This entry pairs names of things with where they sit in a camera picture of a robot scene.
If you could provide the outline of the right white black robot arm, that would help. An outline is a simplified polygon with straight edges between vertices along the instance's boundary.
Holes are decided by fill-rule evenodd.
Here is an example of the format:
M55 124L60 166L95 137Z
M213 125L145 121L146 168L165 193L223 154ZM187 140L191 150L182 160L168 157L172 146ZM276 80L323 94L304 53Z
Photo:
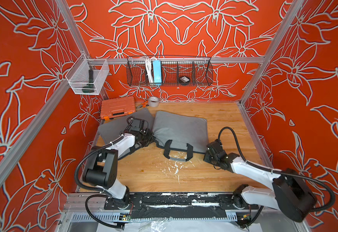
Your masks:
M214 168L245 176L263 185L255 188L248 184L240 185L232 194L231 203L237 209L258 205L258 217L264 207L279 210L294 222L302 222L309 213L321 212L331 208L336 200L334 191L324 182L298 174L292 169L273 169L251 162L240 151L226 153L218 137L207 144L204 161ZM329 200L317 206L318 199L306 182L315 183L329 194Z

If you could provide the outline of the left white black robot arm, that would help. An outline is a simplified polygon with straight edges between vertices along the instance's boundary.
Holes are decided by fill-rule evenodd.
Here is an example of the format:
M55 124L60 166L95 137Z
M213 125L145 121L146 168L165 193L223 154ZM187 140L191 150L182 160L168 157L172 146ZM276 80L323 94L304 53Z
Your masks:
M118 208L125 209L130 206L129 214L132 214L134 204L130 200L129 187L117 179L118 160L148 146L154 137L147 120L131 116L126 121L127 126L116 139L104 146L91 149L74 172L74 180L78 187L98 192L86 198L87 214L103 226L120 230L125 228L124 223L117 222L112 225L98 218L91 212L89 200L92 198L112 200Z

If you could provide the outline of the grey laptop bag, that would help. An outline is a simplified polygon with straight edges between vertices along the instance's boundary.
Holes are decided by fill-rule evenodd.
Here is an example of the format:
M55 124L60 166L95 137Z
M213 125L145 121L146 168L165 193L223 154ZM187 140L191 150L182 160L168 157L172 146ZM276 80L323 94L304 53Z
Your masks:
M207 151L206 119L158 111L152 131L156 146L164 150L169 160L187 162L195 153L204 155Z
M113 142L121 135L124 136L124 139L122 141L120 141L117 145L113 145L113 148L119 151L118 160L121 160L126 156L131 155L132 153L135 152L129 150L129 148L132 147L135 143L135 137L132 134L123 132L128 125L126 120L129 117L135 117L138 119L144 119L148 121L149 128L152 130L154 117L152 116L152 114L149 112L148 109L143 109L129 116L114 119L111 122L102 124L101 126L98 127L98 133L106 144L108 144L109 142Z

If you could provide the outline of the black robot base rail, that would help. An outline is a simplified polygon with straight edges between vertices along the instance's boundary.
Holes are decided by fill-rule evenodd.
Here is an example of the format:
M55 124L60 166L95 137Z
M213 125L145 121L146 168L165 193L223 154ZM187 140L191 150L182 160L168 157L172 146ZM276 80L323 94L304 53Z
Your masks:
M105 201L104 209L130 217L130 222L154 220L203 220L237 222L250 218L257 205L236 206L232 193L159 193L130 194L130 205L119 209L112 199Z

